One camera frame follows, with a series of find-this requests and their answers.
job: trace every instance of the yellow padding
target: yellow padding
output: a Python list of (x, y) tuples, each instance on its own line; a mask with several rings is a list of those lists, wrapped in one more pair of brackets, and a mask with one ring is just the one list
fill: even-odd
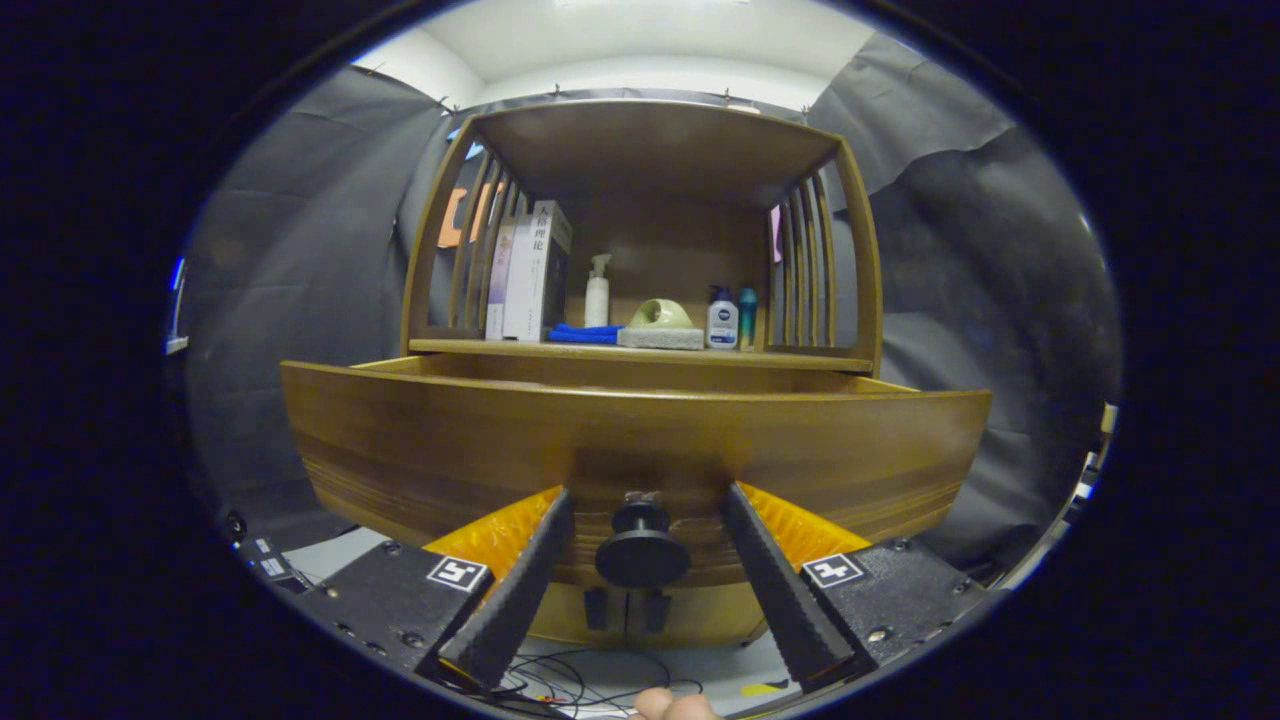
[(751, 507), (755, 507), (755, 512), (764, 520), (764, 525), (773, 533), (773, 539), (778, 541), (778, 547), (782, 548), (787, 562), (795, 568), (796, 573), (800, 571), (801, 565), (810, 560), (840, 552), (854, 552), (872, 544), (799, 505), (792, 505), (746, 483), (737, 484), (746, 493), (746, 498), (751, 501)]
[(494, 587), (516, 564), (516, 557), (524, 552), (547, 509), (561, 492), (561, 486), (531, 495), (463, 525), (452, 533), (435, 538), (422, 550), (483, 562), (493, 571)]

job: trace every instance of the lotion bottle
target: lotion bottle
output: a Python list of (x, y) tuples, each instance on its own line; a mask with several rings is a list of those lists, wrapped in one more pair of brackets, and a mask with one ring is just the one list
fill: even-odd
[(714, 295), (707, 309), (707, 347), (737, 350), (737, 307), (727, 287), (712, 286)]

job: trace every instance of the wooden cabinet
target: wooden cabinet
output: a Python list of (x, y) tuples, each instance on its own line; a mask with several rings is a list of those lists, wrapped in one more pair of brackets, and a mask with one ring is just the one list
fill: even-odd
[[(449, 311), (428, 284), (448, 197), (472, 142), (472, 187)], [(836, 287), (818, 170), (841, 179), (856, 287)], [(484, 183), (490, 192), (481, 192)], [(529, 199), (575, 225), (567, 320), (582, 322), (586, 260), (613, 252), (611, 314), (649, 297), (705, 316), (707, 286), (759, 288), (754, 352), (690, 352), (484, 341), (497, 219)], [(780, 208), (781, 263), (771, 210)], [(575, 541), (534, 632), (579, 642), (705, 644), (762, 625), (719, 502), (733, 480), (870, 541), (940, 521), (982, 434), (989, 392), (915, 392), (876, 379), (881, 346), (874, 227), (847, 145), (812, 128), (700, 105), (564, 102), (470, 118), (428, 199), (404, 291), (403, 357), (356, 368), (284, 363), (298, 451), (326, 506), (425, 544), (556, 484), (575, 502)], [(837, 300), (856, 299), (856, 340)], [(590, 632), (581, 589), (628, 491), (660, 492), (691, 551), (667, 630)], [(614, 601), (625, 593), (613, 591)], [(721, 611), (709, 611), (719, 607)]]

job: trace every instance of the bottle cap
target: bottle cap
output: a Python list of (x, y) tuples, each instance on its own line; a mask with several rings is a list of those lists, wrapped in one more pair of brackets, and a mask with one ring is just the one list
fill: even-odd
[(591, 272), (589, 272), (586, 274), (586, 277), (589, 277), (589, 278), (603, 278), (604, 277), (604, 266), (608, 265), (609, 260), (612, 260), (612, 259), (613, 259), (613, 255), (611, 255), (609, 252), (602, 252), (599, 255), (591, 255), (591, 264), (595, 265), (595, 269), (591, 270)]

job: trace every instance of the sponge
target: sponge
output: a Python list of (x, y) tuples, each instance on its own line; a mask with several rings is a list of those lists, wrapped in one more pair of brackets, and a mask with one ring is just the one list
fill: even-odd
[(618, 345), (662, 350), (701, 350), (703, 331), (698, 328), (622, 328)]

